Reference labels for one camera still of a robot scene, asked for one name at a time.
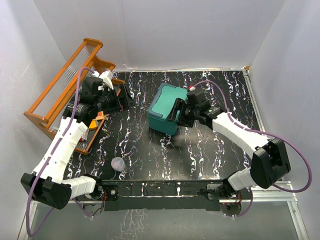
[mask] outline white arm segment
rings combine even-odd
[[[95,190],[96,186],[96,180],[88,176],[62,180],[61,183],[69,184],[71,186],[71,199],[84,194],[91,194]]]
[[[94,73],[92,74],[92,76],[98,78],[100,76],[100,73],[97,71],[94,71]]]
[[[212,121],[212,129],[225,135],[228,139],[237,144],[252,159],[256,147],[263,147],[268,143],[266,136],[246,131],[230,121],[226,112],[221,113]],[[250,175],[250,167],[242,171],[237,171],[228,178],[228,182],[235,191],[255,187],[257,184]]]
[[[62,136],[69,122],[70,117],[61,120],[59,130],[56,133],[48,151],[46,152],[38,166],[36,166],[33,170],[34,172],[36,172],[36,175],[38,175],[45,161],[49,157],[51,157],[48,165],[46,166],[40,177],[42,179],[47,179],[48,177],[51,177],[51,181],[57,184],[61,184],[67,163],[72,153],[74,152],[81,136],[88,129],[88,127],[83,122],[78,123],[76,119],[73,119],[68,132],[64,136]],[[54,151],[54,154],[52,154],[52,150],[58,141],[61,142]]]
[[[250,175],[250,167],[234,173],[228,178],[228,182],[235,191],[257,186]]]
[[[268,143],[268,138],[260,134],[249,132],[234,125],[226,112],[223,112],[212,120],[212,129],[225,135],[237,144],[252,159],[256,147],[263,147]]]

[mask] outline plastic container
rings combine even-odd
[[[126,168],[125,161],[121,158],[116,156],[114,159],[111,161],[111,167],[118,172],[122,172]]]
[[[147,111],[149,127],[151,129],[168,135],[176,134],[180,111],[178,111],[175,121],[166,121],[166,118],[177,98],[186,100],[187,90],[168,83],[160,85]]]

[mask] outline white wall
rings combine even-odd
[[[23,113],[65,60],[32,0],[0,5],[0,238],[11,240],[26,210],[20,178],[51,142]]]
[[[298,193],[310,239],[319,239],[320,2],[287,0],[250,68],[265,128],[294,142],[309,159],[313,182]],[[289,151],[295,189],[307,182],[303,161]]]
[[[85,37],[117,70],[251,65],[284,0],[34,0],[65,59]]]

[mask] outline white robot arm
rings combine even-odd
[[[224,109],[211,106],[203,90],[195,88],[187,93],[187,99],[177,98],[166,121],[175,121],[178,112],[177,125],[192,128],[198,120],[213,131],[223,134],[243,149],[252,159],[251,167],[236,171],[222,180],[222,185],[216,193],[230,197],[235,192],[259,186],[267,189],[284,175],[290,172],[285,143],[277,138],[268,139],[266,136],[246,130]]]
[[[134,101],[128,94],[124,84],[120,84],[117,95],[111,83],[112,74],[108,70],[101,75],[95,72],[82,82],[80,101],[71,116],[76,98],[71,99],[63,112],[59,129],[46,154],[35,167],[32,174],[24,173],[21,183],[29,194],[34,182],[32,199],[56,209],[64,208],[70,199],[84,194],[99,196],[101,180],[89,174],[63,180],[68,161],[73,154],[80,138],[87,131],[92,119],[98,112],[118,112],[134,106]]]

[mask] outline clear plastic cup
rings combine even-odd
[[[116,156],[114,159],[112,159],[111,161],[111,167],[118,172],[122,172],[123,170],[125,170],[126,168],[126,164],[125,161],[119,157]]]

